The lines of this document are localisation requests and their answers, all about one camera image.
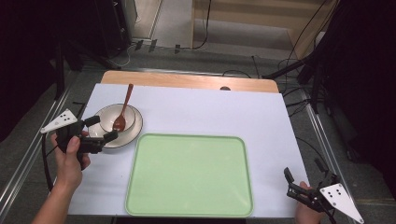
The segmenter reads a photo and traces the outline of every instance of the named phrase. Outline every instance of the black cable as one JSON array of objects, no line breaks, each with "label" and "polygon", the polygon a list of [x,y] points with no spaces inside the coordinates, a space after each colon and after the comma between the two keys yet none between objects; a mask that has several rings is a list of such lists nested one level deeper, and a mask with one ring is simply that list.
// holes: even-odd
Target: black cable
[{"label": "black cable", "polygon": [[323,203],[321,201],[318,201],[318,204],[320,205],[320,207],[323,209],[323,211],[327,214],[327,216],[329,217],[329,220],[332,224],[336,224],[337,222],[335,221],[334,217],[332,216],[332,214],[324,207]]},{"label": "black cable", "polygon": [[[206,15],[206,28],[205,28],[205,39],[202,42],[202,44],[198,47],[193,47],[193,48],[179,48],[177,50],[195,50],[195,49],[200,49],[206,42],[207,42],[207,38],[209,36],[209,32],[207,30],[208,26],[209,26],[209,15],[210,15],[210,7],[212,5],[212,0],[209,0],[209,7],[207,8],[207,15]],[[176,49],[176,48],[168,48],[168,47],[162,47],[162,46],[156,46],[155,48],[159,48],[159,49]]]},{"label": "black cable", "polygon": [[288,89],[288,74],[285,75],[285,89],[281,92],[281,94],[283,95],[287,89]]},{"label": "black cable", "polygon": [[259,69],[257,68],[256,60],[254,60],[254,56],[251,56],[253,59],[254,67],[256,68],[257,79],[260,79]]},{"label": "black cable", "polygon": [[303,104],[303,105],[300,105],[297,109],[294,110],[293,113],[291,113],[291,114],[289,115],[289,118],[291,118],[291,117],[293,117],[294,115],[296,115],[296,114],[300,113],[301,111],[303,111],[304,108],[305,108],[307,105],[309,105],[309,103],[305,103],[305,104]]},{"label": "black cable", "polygon": [[228,73],[228,72],[238,72],[238,73],[242,73],[242,74],[246,75],[247,77],[251,78],[250,75],[248,75],[247,73],[244,73],[244,72],[242,72],[242,71],[239,71],[239,70],[227,70],[227,71],[223,72],[223,74],[222,74],[221,76],[224,77],[224,75],[225,75],[226,73]]},{"label": "black cable", "polygon": [[[311,19],[310,19],[309,22],[306,24],[306,26],[304,27],[304,29],[300,32],[300,34],[299,34],[299,36],[298,36],[296,42],[295,42],[294,45],[293,45],[293,48],[291,49],[291,52],[290,52],[290,55],[289,55],[289,58],[288,58],[288,62],[286,63],[286,66],[289,65],[289,60],[290,60],[291,54],[294,52],[294,50],[295,50],[295,48],[296,48],[296,46],[297,46],[297,43],[298,43],[298,41],[300,40],[301,36],[303,35],[303,33],[304,33],[306,27],[308,27],[308,25],[309,25],[309,24],[311,23],[311,21],[315,18],[315,16],[318,14],[318,12],[320,11],[320,9],[324,6],[324,4],[325,4],[326,2],[327,2],[327,0],[323,0],[323,3],[320,5],[320,7],[317,9],[317,11],[314,13],[314,15],[311,17]],[[274,74],[272,74],[272,75],[268,75],[268,76],[262,76],[262,78],[275,79],[275,78],[280,77],[280,76],[283,76],[283,75],[285,75],[285,76],[287,77],[287,76],[288,76],[288,73],[286,73],[286,74],[281,74],[281,75],[276,75],[276,76],[274,76]]]},{"label": "black cable", "polygon": [[292,92],[295,92],[295,91],[300,90],[300,89],[303,89],[303,88],[302,88],[302,87],[297,87],[297,88],[295,88],[294,90],[289,91],[288,93],[285,93],[285,94],[283,95],[283,98],[285,98],[287,95],[291,94]]},{"label": "black cable", "polygon": [[320,29],[318,29],[317,33],[315,34],[315,38],[314,38],[314,49],[315,49],[315,42],[317,40],[317,37],[319,35],[319,33],[321,32],[321,30],[323,30],[323,28],[327,25],[327,23],[330,21],[330,18],[334,15],[334,13],[336,12],[336,9],[338,9],[338,4],[340,3],[340,0],[337,0],[337,2],[332,6],[332,9],[330,10],[330,12],[327,14],[325,20],[323,21],[323,23],[320,25]]},{"label": "black cable", "polygon": [[302,138],[299,138],[299,137],[296,136],[296,139],[297,139],[297,140],[300,140],[300,141],[302,141],[302,142],[304,142],[304,143],[306,143],[306,144],[309,145],[312,149],[314,149],[314,151],[319,155],[320,159],[323,161],[323,164],[325,164],[325,165],[326,165],[326,168],[329,170],[329,166],[327,165],[327,162],[324,160],[324,158],[322,157],[322,155],[320,155],[319,151],[318,151],[316,148],[314,148],[311,144],[309,144],[307,141],[305,141],[305,140],[302,139]]},{"label": "black cable", "polygon": [[[318,98],[318,99],[321,100],[320,101],[321,103],[323,103],[322,100],[324,100],[324,98]],[[305,100],[302,100],[302,101],[297,102],[297,103],[290,103],[290,104],[287,104],[286,107],[291,107],[291,106],[294,106],[294,105],[300,105],[302,103],[311,103],[311,99],[305,99]]]},{"label": "black cable", "polygon": [[195,47],[192,49],[199,49],[200,47],[202,47],[206,41],[207,41],[207,37],[208,37],[208,31],[207,31],[207,27],[209,25],[209,15],[210,15],[210,6],[212,6],[212,0],[209,0],[209,7],[207,8],[207,15],[206,15],[206,35],[205,35],[205,40],[204,42],[202,42],[202,44],[199,47]]},{"label": "black cable", "polygon": [[47,152],[46,158],[51,154],[51,152],[53,152],[53,150],[55,150],[56,147],[53,147],[49,152]]},{"label": "black cable", "polygon": [[[337,13],[339,11],[339,8],[337,5],[340,3],[340,1],[337,1],[337,3],[335,5],[333,5],[332,10],[328,13],[328,15],[326,16],[326,20],[324,21],[324,23],[322,23],[323,25],[321,26],[321,28],[318,30],[318,32],[316,33],[316,36],[318,36],[318,33],[324,28],[324,26],[330,21],[327,20],[329,18],[329,16],[333,16],[335,13]],[[268,78],[268,79],[275,79],[277,77],[281,77],[285,74],[287,74],[288,72],[297,69],[299,67],[301,67],[302,65],[304,66],[308,66],[312,69],[314,69],[312,66],[310,66],[309,63],[312,60],[312,56],[313,54],[311,53],[310,55],[302,58],[301,60],[297,61],[296,63],[291,64],[290,66],[287,66],[285,68],[283,68],[280,71],[274,72],[271,75],[267,75],[267,76],[262,76],[262,78]]]},{"label": "black cable", "polygon": [[49,192],[51,192],[53,189],[53,183],[52,183],[52,179],[50,177],[50,169],[49,169],[49,165],[47,162],[46,136],[47,136],[47,134],[43,133],[43,135],[41,137],[41,155],[43,157],[43,162],[44,162],[44,174],[46,175],[47,187],[49,188]]},{"label": "black cable", "polygon": [[81,105],[81,107],[79,108],[79,111],[78,111],[78,113],[77,113],[77,115],[76,115],[76,118],[79,118],[79,116],[81,115],[81,113],[82,113],[82,110],[84,109],[84,107],[85,107],[85,104],[86,103],[81,103],[81,102],[73,102],[73,105]]},{"label": "black cable", "polygon": [[280,64],[281,64],[281,63],[283,63],[283,62],[285,62],[285,61],[289,61],[289,60],[300,61],[300,60],[298,60],[298,59],[284,59],[284,60],[280,61],[280,62],[277,64],[277,70],[278,70],[278,71],[280,70]]}]

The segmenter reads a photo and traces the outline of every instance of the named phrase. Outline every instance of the black curtain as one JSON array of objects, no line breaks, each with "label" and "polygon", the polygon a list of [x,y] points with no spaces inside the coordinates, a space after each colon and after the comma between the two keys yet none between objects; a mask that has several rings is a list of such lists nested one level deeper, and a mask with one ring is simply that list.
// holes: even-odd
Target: black curtain
[{"label": "black curtain", "polygon": [[342,0],[310,65],[323,65],[324,87],[357,133],[348,145],[384,175],[396,198],[394,15],[393,1]]},{"label": "black curtain", "polygon": [[55,82],[56,40],[43,20],[45,1],[2,1],[0,7],[0,141]]}]

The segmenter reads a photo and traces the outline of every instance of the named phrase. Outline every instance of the tray rim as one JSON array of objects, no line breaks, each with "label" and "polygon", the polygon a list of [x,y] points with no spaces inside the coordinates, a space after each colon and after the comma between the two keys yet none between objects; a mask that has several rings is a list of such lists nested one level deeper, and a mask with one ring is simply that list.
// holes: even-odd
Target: tray rim
[{"label": "tray rim", "polygon": [[[243,149],[244,149],[244,158],[245,158],[245,162],[246,162],[246,172],[247,172],[247,186],[248,186],[248,192],[249,192],[249,210],[246,214],[244,215],[175,215],[175,214],[161,214],[161,215],[154,215],[154,214],[141,214],[141,213],[134,213],[129,211],[128,209],[128,195],[130,194],[130,187],[131,187],[131,182],[133,179],[133,175],[134,175],[134,167],[135,167],[135,160],[136,160],[136,154],[137,154],[137,149],[139,146],[139,143],[141,141],[141,139],[143,139],[145,136],[148,135],[161,135],[161,136],[168,136],[168,135],[172,135],[172,136],[183,136],[183,137],[210,137],[210,138],[233,138],[238,140],[242,145],[243,145]],[[131,215],[131,216],[135,216],[135,217],[220,217],[220,218],[241,218],[241,217],[249,217],[254,210],[254,201],[253,201],[253,192],[252,192],[252,187],[251,187],[251,178],[250,178],[250,170],[249,170],[249,166],[248,166],[248,154],[247,154],[247,149],[246,149],[246,144],[245,141],[238,136],[235,135],[212,135],[212,134],[195,134],[195,133],[143,133],[142,135],[138,136],[137,141],[136,141],[136,147],[134,150],[134,159],[133,159],[133,166],[132,166],[132,172],[130,173],[129,176],[129,181],[128,181],[128,189],[126,192],[126,197],[125,197],[125,210],[126,212]]]}]

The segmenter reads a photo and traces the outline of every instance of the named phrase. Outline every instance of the white triangular marker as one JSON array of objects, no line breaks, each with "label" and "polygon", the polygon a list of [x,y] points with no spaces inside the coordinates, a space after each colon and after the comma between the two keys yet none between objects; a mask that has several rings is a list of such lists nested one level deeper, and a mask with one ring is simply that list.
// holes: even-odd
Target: white triangular marker
[{"label": "white triangular marker", "polygon": [[361,214],[356,209],[352,199],[347,194],[342,184],[335,184],[320,190],[320,193],[337,210],[345,215],[352,217],[359,223],[364,223]]},{"label": "white triangular marker", "polygon": [[59,128],[62,128],[64,126],[67,126],[72,123],[76,123],[78,120],[77,118],[73,115],[73,113],[69,110],[66,109],[60,116],[58,116],[56,119],[51,121],[46,127],[41,129],[41,133],[48,133],[53,130],[57,130]]}]

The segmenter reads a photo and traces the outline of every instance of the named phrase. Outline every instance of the white paper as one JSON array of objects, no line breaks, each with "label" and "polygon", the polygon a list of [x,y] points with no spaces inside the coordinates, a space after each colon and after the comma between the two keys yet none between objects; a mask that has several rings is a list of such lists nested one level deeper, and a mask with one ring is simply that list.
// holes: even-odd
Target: white paper
[{"label": "white paper", "polygon": [[[122,104],[127,87],[97,84],[83,119],[107,105]],[[293,217],[296,201],[286,195],[283,171],[289,167],[296,180],[308,181],[281,94],[134,86],[129,105],[143,116],[139,136],[176,133],[243,139],[254,201],[251,217]],[[83,172],[69,214],[129,216],[124,204],[136,139],[90,155],[91,165]]]}]

